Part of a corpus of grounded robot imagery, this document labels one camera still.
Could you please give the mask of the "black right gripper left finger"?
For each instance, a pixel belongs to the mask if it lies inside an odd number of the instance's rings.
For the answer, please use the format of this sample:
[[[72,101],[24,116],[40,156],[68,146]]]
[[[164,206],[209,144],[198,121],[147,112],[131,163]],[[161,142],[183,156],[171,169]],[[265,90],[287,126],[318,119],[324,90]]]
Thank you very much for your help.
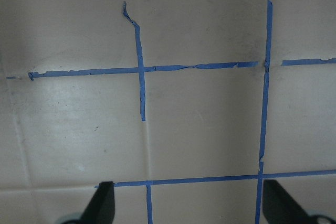
[[[101,182],[80,217],[81,223],[110,224],[115,217],[114,183]]]

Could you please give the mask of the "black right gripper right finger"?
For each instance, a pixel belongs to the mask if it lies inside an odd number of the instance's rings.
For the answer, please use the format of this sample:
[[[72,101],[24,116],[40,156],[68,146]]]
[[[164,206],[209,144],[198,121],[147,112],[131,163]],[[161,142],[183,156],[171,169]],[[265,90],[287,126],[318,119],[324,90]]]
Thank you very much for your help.
[[[268,223],[314,223],[314,219],[276,180],[264,180],[262,190],[263,215]]]

